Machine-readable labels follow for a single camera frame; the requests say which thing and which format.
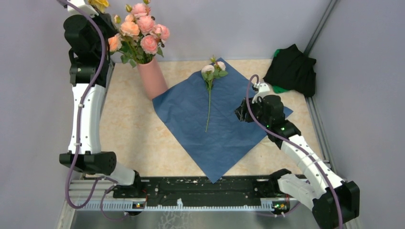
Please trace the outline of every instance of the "blue cloth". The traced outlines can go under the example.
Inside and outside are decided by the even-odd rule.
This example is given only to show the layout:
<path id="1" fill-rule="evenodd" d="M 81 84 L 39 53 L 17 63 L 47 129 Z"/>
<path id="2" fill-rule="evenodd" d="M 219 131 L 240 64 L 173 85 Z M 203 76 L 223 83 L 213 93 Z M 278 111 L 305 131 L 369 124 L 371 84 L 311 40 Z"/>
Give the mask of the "blue cloth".
<path id="1" fill-rule="evenodd" d="M 153 99 L 159 118 L 213 183 L 266 136 L 257 124 L 236 117 L 248 80 L 219 61 L 225 63 L 228 75 L 213 81 L 207 132 L 208 91 L 200 71 Z M 254 95 L 250 89 L 249 96 Z M 285 107 L 285 113 L 287 117 L 292 111 Z"/>

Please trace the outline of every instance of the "white flower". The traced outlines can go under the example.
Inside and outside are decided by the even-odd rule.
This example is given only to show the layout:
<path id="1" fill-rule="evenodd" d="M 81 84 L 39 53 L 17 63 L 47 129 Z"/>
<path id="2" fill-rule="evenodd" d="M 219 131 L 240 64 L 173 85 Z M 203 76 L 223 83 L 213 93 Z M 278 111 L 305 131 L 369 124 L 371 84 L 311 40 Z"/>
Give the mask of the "white flower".
<path id="1" fill-rule="evenodd" d="M 219 68 L 220 68 L 222 71 L 225 71 L 225 64 L 224 64 L 224 62 L 222 62 L 222 61 L 217 61 L 216 64 L 219 66 Z"/>
<path id="2" fill-rule="evenodd" d="M 201 69 L 201 73 L 214 72 L 215 68 L 212 65 L 206 65 Z"/>

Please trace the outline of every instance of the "yellow flower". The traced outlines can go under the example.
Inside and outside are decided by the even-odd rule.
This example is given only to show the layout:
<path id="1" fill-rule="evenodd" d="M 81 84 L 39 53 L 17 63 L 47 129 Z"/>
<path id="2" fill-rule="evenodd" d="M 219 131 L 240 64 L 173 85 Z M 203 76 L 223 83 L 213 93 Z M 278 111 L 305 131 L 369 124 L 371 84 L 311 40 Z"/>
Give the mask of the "yellow flower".
<path id="1" fill-rule="evenodd" d="M 96 7 L 100 12 L 104 13 L 106 8 L 110 6 L 108 0 L 88 0 L 89 4 Z"/>

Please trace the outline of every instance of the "gray floor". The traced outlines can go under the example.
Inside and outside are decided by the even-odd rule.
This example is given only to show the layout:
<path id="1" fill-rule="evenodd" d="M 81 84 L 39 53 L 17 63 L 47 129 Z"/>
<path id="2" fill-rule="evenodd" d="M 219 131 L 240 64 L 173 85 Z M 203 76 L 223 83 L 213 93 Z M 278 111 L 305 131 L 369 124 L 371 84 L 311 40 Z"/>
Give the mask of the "gray floor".
<path id="1" fill-rule="evenodd" d="M 122 212 L 107 212 L 119 218 Z M 100 211 L 77 211 L 71 229 L 318 229 L 309 209 L 301 205 L 285 218 L 252 212 L 144 212 L 122 222 Z"/>

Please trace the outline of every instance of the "green fabric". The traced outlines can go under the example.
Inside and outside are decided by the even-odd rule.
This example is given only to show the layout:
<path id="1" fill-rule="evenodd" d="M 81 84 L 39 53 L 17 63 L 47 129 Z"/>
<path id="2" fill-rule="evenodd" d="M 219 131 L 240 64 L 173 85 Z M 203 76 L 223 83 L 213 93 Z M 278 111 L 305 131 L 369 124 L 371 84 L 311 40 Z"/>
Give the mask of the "green fabric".
<path id="1" fill-rule="evenodd" d="M 274 57 L 276 57 L 279 52 L 280 52 L 280 49 L 277 49 L 277 50 L 274 52 Z M 283 92 L 288 92 L 288 91 L 289 91 L 289 90 L 284 89 L 284 88 L 281 88 L 281 87 L 279 87 L 279 86 L 273 86 L 273 85 L 272 85 L 272 87 L 273 87 L 274 93 L 276 93 L 276 94 L 283 93 Z"/>

